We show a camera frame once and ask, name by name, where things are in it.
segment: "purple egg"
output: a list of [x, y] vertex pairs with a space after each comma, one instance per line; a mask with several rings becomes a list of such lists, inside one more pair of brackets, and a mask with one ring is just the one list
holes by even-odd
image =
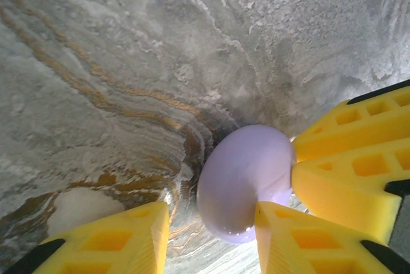
[[286, 205], [295, 151], [281, 131], [248, 125], [213, 150], [198, 182], [198, 211], [208, 230], [227, 242], [255, 239], [257, 201]]

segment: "egg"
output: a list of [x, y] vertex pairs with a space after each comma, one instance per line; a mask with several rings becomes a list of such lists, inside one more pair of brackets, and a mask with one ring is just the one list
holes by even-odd
[[197, 206], [206, 228], [229, 243], [255, 239], [256, 202], [288, 203], [294, 162], [289, 138], [273, 127], [248, 125], [229, 134], [198, 181]]

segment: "marble texture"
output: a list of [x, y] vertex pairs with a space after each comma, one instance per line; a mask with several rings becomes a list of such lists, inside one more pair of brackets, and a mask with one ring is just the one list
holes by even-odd
[[258, 273], [255, 243], [222, 243], [198, 217], [205, 159], [243, 125], [295, 136], [339, 101], [409, 79], [409, 11], [409, 0], [0, 0], [0, 272], [63, 227], [56, 213], [71, 209], [68, 227], [160, 199], [166, 273]]

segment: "hole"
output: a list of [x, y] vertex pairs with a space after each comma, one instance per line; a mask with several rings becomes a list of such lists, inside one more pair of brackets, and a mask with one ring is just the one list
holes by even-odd
[[293, 215], [283, 210], [275, 210], [276, 216], [278, 218], [293, 218]]
[[355, 260], [312, 260], [311, 264], [317, 274], [369, 274], [362, 265]]
[[323, 128], [322, 127], [317, 127], [317, 128], [315, 128], [313, 131], [312, 131], [312, 133], [313, 134], [316, 134], [316, 133], [320, 133], [320, 132], [322, 132], [323, 131]]
[[93, 234], [81, 246], [80, 250], [122, 250], [132, 232], [123, 230], [105, 230]]
[[404, 170], [410, 170], [410, 149], [398, 151], [395, 155], [401, 167]]
[[399, 106], [408, 106], [410, 104], [410, 92], [404, 93], [401, 96], [395, 97], [395, 101]]
[[355, 122], [356, 120], [360, 120], [361, 116], [358, 111], [353, 109], [352, 111], [344, 112], [343, 114], [339, 114], [336, 116], [336, 122], [338, 125], [345, 125], [351, 122]]
[[138, 211], [133, 211], [132, 213], [130, 213], [130, 215], [133, 218], [145, 218], [146, 216], [149, 215], [149, 210], [142, 209], [142, 210], [138, 210]]
[[317, 165], [317, 167], [319, 167], [323, 170], [332, 170], [333, 169], [332, 163], [330, 163], [330, 162], [319, 164], [319, 165]]
[[359, 157], [353, 160], [352, 165], [355, 174], [362, 177], [390, 172], [381, 154], [371, 154], [369, 156]]
[[375, 102], [366, 106], [367, 112], [370, 116], [378, 115], [390, 110], [389, 106], [385, 102]]
[[291, 233], [300, 248], [334, 249], [341, 247], [329, 233], [322, 230], [302, 229], [293, 230]]
[[109, 263], [68, 263], [59, 274], [105, 274], [110, 267]]

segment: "lavender sphere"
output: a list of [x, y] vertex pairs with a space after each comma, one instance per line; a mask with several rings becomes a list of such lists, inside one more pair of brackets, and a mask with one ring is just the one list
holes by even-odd
[[255, 239], [256, 202], [287, 204], [294, 162], [289, 138], [267, 125], [248, 125], [224, 138], [198, 182], [198, 210], [208, 230], [234, 244]]

